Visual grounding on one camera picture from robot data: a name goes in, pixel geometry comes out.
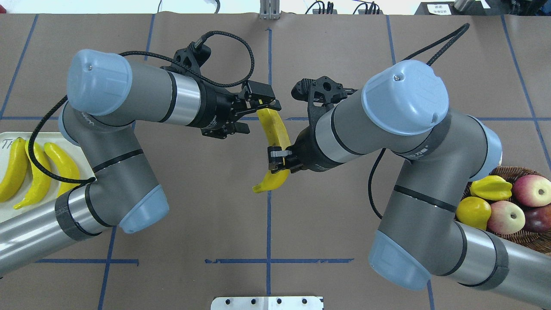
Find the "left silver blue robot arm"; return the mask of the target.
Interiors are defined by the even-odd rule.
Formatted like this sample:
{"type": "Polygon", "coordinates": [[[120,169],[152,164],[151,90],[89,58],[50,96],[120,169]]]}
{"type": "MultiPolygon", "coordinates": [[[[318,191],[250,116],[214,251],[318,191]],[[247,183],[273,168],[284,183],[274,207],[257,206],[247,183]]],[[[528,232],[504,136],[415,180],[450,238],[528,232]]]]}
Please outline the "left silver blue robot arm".
{"type": "Polygon", "coordinates": [[[209,47],[193,42],[156,68],[127,53],[81,50],[68,71],[68,100],[59,116],[64,138],[81,147],[94,178],[55,200],[1,223],[1,275],[120,226],[135,233],[169,212],[167,198],[136,139],[137,120],[201,129],[225,139],[249,132],[240,118],[281,110],[272,87],[236,82],[239,93],[203,77],[209,47]]]}

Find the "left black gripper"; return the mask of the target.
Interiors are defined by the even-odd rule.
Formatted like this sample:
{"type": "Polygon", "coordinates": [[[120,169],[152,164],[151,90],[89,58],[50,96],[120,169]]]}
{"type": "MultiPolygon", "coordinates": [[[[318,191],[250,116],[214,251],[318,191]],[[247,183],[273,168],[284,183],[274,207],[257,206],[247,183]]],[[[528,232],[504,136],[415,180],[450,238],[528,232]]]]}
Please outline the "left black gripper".
{"type": "MultiPolygon", "coordinates": [[[[188,47],[175,52],[176,64],[164,66],[169,76],[172,91],[168,111],[162,122],[173,125],[185,125],[201,129],[204,136],[225,139],[236,133],[250,133],[247,123],[237,122],[232,113],[236,94],[226,88],[213,86],[198,76],[200,68],[211,55],[211,49],[205,45],[188,47]]],[[[272,85],[247,81],[243,84],[239,98],[249,102],[251,108],[273,109],[281,111],[272,85]]]]}

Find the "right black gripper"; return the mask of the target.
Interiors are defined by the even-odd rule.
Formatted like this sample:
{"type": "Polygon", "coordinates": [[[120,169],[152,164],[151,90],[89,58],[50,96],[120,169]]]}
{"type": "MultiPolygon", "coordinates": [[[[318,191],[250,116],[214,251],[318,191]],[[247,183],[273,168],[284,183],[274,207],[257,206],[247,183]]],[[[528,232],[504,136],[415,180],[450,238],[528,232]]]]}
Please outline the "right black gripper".
{"type": "Polygon", "coordinates": [[[300,170],[326,171],[337,167],[337,161],[329,159],[322,153],[315,129],[323,116],[330,116],[329,111],[340,101],[354,94],[354,88],[343,87],[328,77],[318,79],[301,79],[291,90],[295,100],[307,102],[309,125],[299,133],[293,145],[287,150],[281,146],[268,146],[268,170],[272,174],[289,169],[292,173],[300,170]]]}

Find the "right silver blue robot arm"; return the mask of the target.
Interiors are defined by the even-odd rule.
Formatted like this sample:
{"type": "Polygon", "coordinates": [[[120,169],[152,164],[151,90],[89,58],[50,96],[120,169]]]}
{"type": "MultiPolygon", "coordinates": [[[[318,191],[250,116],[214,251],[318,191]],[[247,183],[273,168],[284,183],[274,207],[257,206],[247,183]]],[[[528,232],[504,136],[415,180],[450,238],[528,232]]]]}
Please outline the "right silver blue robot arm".
{"type": "Polygon", "coordinates": [[[502,145],[477,118],[449,107],[429,65],[405,59],[360,90],[326,76],[303,79],[291,94],[308,103],[310,124],[290,147],[269,147],[272,173],[328,171],[380,149],[405,160],[368,257],[380,276],[415,291],[448,276],[550,308],[549,256],[455,221],[468,182],[497,167],[502,145]]]}

